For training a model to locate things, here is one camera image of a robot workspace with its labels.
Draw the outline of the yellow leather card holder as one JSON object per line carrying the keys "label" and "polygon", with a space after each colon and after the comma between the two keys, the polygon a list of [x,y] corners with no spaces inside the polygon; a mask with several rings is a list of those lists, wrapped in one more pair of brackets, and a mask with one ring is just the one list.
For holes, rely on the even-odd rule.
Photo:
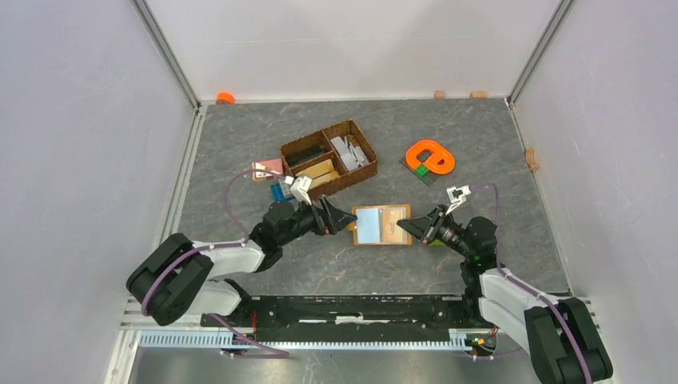
{"label": "yellow leather card holder", "polygon": [[409,246],[412,235],[397,225],[401,219],[410,218],[409,204],[354,206],[357,219],[349,225],[353,242],[358,246]]}

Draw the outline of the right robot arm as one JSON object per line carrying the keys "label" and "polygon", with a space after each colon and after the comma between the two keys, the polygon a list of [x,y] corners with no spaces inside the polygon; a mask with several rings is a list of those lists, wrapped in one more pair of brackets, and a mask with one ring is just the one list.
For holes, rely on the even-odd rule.
{"label": "right robot arm", "polygon": [[503,330],[529,355],[540,382],[594,383],[612,377],[612,361],[584,301],[546,294],[513,274],[498,258],[497,225],[490,219],[478,216],[462,226],[447,206],[439,205],[397,225],[425,245],[439,241],[463,256],[463,319]]}

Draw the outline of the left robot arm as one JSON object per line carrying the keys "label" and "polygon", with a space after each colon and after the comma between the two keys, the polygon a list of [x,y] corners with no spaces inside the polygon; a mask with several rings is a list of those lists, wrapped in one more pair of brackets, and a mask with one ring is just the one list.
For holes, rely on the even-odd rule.
{"label": "left robot arm", "polygon": [[356,220],[326,197],[317,204],[274,202],[246,240],[208,243],[171,234],[132,272],[126,289],[141,304],[142,315],[159,326],[203,313],[241,326],[251,315],[248,294],[227,275],[268,270],[292,241],[306,234],[335,235]]}

